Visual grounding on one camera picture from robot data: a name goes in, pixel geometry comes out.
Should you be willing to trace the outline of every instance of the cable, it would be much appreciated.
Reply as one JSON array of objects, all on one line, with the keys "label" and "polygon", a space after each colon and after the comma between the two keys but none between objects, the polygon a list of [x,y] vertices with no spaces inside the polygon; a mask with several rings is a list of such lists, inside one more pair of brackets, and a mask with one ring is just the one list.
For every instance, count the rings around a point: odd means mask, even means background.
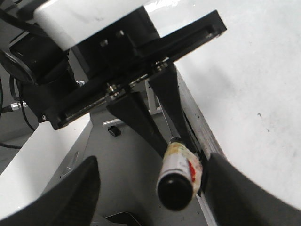
[{"label": "cable", "polygon": [[15,78],[13,76],[9,76],[9,90],[10,94],[13,97],[14,100],[20,101],[20,98],[16,95],[16,89],[15,89]]},{"label": "cable", "polygon": [[38,36],[43,36],[43,37],[48,37],[48,35],[46,35],[46,33],[38,26],[36,25],[32,25],[29,24],[27,22],[24,22],[10,14],[8,14],[7,12],[5,12],[4,10],[0,9],[0,19],[4,20],[6,23],[17,27],[21,30],[27,31],[29,33],[38,35]]},{"label": "cable", "polygon": [[[2,114],[2,107],[3,107],[3,88],[2,88],[2,81],[0,77],[0,118]],[[21,149],[20,146],[14,146],[14,145],[7,145],[4,143],[0,143],[1,147],[6,147],[6,148],[13,148],[13,149]]]},{"label": "cable", "polygon": [[9,11],[11,11],[11,10],[13,10],[14,8],[17,8],[17,7],[18,7],[18,6],[17,6],[16,4],[11,5],[11,6],[7,7],[7,8],[5,8],[5,9],[4,9],[4,12],[9,12]]},{"label": "cable", "polygon": [[24,110],[24,105],[23,105],[23,87],[21,84],[18,85],[18,89],[19,89],[19,98],[20,98],[20,104],[21,104],[21,110],[22,110],[22,115],[23,115],[23,118],[26,122],[26,124],[28,125],[28,127],[32,130],[32,131],[35,131],[34,127],[29,123],[27,117],[26,117],[26,113],[25,113],[25,110]]},{"label": "cable", "polygon": [[6,147],[6,148],[12,148],[12,149],[21,149],[22,148],[20,146],[7,145],[7,144],[1,143],[1,142],[0,142],[0,146],[1,147]]},{"label": "cable", "polygon": [[2,107],[3,107],[3,89],[2,89],[2,81],[0,77],[0,119],[2,115]]},{"label": "cable", "polygon": [[2,108],[2,113],[6,113],[6,112],[13,112],[13,109],[11,108],[11,105],[7,105],[7,106]]}]

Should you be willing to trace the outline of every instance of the metal frame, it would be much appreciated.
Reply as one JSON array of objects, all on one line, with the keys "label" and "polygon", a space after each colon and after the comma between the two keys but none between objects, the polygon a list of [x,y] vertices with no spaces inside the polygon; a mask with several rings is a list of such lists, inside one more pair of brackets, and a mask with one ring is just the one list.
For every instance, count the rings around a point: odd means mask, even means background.
[{"label": "metal frame", "polygon": [[[217,143],[214,135],[212,134],[203,114],[201,113],[198,105],[193,99],[188,87],[178,72],[179,91],[181,97],[182,108],[184,113],[194,131],[198,142],[200,143],[203,152],[207,159],[209,159],[211,153],[219,153],[224,155],[222,149]],[[197,195],[199,205],[203,211],[208,226],[218,226],[208,204],[204,194]]]},{"label": "metal frame", "polygon": [[[145,81],[145,89],[146,89],[146,95],[147,95],[147,101],[149,105],[149,111],[151,115],[159,114],[162,112],[161,106],[157,106],[156,104],[156,95],[154,94],[154,91],[149,85],[149,79],[146,79]],[[117,126],[123,124],[123,121],[120,119],[113,119],[109,121],[103,122],[103,126],[105,128],[111,127],[111,126]]]}]

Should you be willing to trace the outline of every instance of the bolt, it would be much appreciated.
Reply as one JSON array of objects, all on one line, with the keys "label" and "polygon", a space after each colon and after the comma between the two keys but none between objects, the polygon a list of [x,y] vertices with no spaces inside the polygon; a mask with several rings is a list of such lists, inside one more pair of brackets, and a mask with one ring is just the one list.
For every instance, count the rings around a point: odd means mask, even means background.
[{"label": "bolt", "polygon": [[213,36],[213,34],[212,33],[210,33],[210,34],[208,34],[207,36],[206,36],[206,38],[211,38]]},{"label": "bolt", "polygon": [[114,84],[110,85],[108,83],[107,83],[107,85],[108,85],[107,91],[110,93],[113,93],[113,95],[112,95],[113,97],[118,96],[119,92],[115,91],[117,89],[116,85],[114,85]]},{"label": "bolt", "polygon": [[109,44],[108,40],[107,39],[104,39],[100,42],[100,46],[101,47],[106,47],[107,45]]},{"label": "bolt", "polygon": [[120,37],[122,37],[122,36],[124,36],[123,30],[120,30],[120,31],[116,32],[116,37],[117,37],[117,38],[120,38]]},{"label": "bolt", "polygon": [[155,65],[156,65],[157,72],[160,72],[160,71],[162,71],[164,68],[167,68],[167,67],[168,67],[168,64],[167,64],[166,62],[161,62],[161,61],[156,61],[156,62],[155,62]]}]

